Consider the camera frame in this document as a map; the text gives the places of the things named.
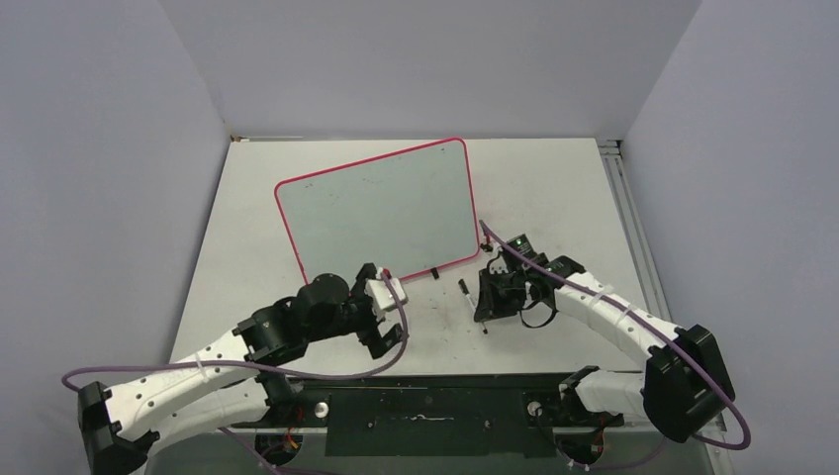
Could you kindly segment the white whiteboard marker black cap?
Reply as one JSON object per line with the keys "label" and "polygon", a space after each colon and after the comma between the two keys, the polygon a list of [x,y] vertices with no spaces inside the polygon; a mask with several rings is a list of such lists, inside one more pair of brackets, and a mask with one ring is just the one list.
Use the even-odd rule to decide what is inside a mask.
{"label": "white whiteboard marker black cap", "polygon": [[480,328],[482,334],[487,335],[489,333],[489,331],[488,331],[486,325],[483,322],[479,322],[478,320],[476,320],[477,304],[476,304],[475,299],[472,297],[472,294],[471,294],[465,280],[463,278],[460,278],[457,281],[457,284],[458,284],[458,287],[459,287],[461,293],[464,296],[465,301],[467,302],[467,305],[470,308],[473,323]]}

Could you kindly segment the pink framed whiteboard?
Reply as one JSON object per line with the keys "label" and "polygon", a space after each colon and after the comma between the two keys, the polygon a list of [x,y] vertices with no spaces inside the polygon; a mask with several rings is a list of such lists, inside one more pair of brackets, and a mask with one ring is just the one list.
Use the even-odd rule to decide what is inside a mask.
{"label": "pink framed whiteboard", "polygon": [[274,196],[305,282],[365,263],[412,278],[480,251],[467,144],[403,148],[278,182]]}

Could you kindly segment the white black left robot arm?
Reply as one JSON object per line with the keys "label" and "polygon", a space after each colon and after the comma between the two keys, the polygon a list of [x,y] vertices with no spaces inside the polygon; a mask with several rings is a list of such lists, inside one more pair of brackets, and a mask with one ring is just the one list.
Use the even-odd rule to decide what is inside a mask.
{"label": "white black left robot arm", "polygon": [[127,366],[137,379],[77,389],[91,473],[132,474],[168,445],[217,428],[285,425],[309,377],[287,364],[314,342],[350,334],[374,359],[405,351],[407,302],[400,280],[373,263],[353,284],[321,274],[176,363]]}

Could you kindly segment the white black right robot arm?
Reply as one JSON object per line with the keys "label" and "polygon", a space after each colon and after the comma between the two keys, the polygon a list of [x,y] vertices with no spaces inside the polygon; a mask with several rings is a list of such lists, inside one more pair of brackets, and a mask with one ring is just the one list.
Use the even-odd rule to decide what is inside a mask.
{"label": "white black right robot arm", "polygon": [[549,322],[570,317],[610,342],[637,373],[587,366],[558,386],[559,407],[573,424],[610,414],[649,421],[668,439],[685,442],[724,410],[735,391],[714,335],[660,319],[615,293],[567,255],[548,259],[525,235],[498,247],[504,265],[478,273],[477,323],[517,317],[545,306]]}

